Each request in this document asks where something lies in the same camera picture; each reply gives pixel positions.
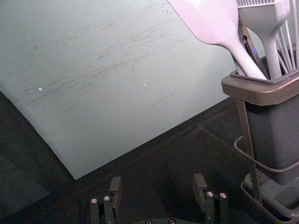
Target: spatula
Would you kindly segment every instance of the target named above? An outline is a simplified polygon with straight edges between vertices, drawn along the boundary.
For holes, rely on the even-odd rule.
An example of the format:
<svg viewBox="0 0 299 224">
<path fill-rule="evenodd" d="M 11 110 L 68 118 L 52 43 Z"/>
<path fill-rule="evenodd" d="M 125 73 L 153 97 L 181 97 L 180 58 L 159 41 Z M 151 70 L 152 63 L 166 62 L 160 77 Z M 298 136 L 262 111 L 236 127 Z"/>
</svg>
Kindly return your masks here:
<svg viewBox="0 0 299 224">
<path fill-rule="evenodd" d="M 236 0 L 168 0 L 200 41 L 229 50 L 249 77 L 267 79 L 242 46 L 238 36 Z"/>
</svg>

